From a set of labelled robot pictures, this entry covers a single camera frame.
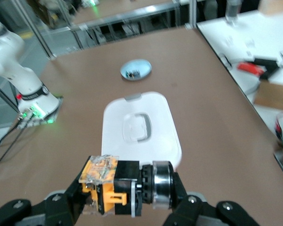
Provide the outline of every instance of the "bolt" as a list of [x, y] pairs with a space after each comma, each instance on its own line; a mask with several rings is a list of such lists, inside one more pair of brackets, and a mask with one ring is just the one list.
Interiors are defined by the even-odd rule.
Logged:
[[55, 197], [52, 198], [52, 200], [55, 201], [55, 202], [60, 200], [60, 199], [61, 199], [61, 196], [59, 196], [58, 194]]
[[197, 202], [197, 199], [196, 199], [195, 196], [190, 196], [188, 200], [189, 200], [189, 202], [191, 202], [191, 203]]
[[24, 205], [23, 202], [18, 201], [13, 207], [14, 207], [15, 209], [19, 209], [19, 208], [22, 207], [23, 205]]
[[223, 208], [227, 209], [227, 210], [232, 210], [233, 206], [231, 204], [229, 204], [228, 202], [225, 202], [222, 204]]

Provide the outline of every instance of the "white container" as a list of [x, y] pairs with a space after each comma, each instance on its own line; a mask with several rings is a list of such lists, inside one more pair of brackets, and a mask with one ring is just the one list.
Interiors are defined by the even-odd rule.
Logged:
[[166, 98], [147, 92], [110, 102], [105, 111], [102, 155], [119, 160], [180, 163], [182, 152]]

